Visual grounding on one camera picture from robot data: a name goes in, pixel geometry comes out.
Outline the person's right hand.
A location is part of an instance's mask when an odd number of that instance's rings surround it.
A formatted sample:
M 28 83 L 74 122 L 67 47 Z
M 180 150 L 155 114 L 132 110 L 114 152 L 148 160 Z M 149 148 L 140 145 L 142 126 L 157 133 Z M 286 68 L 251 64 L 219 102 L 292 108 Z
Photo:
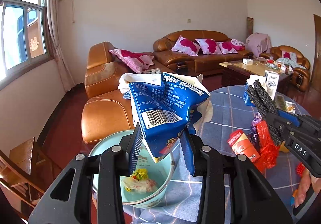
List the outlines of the person's right hand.
M 299 183 L 297 194 L 294 198 L 295 208 L 299 207 L 304 202 L 306 198 L 306 193 L 310 187 L 312 187 L 314 192 L 318 194 L 321 188 L 321 179 L 315 178 L 313 175 L 310 174 L 308 169 L 305 169 L 303 171 L 303 175 Z

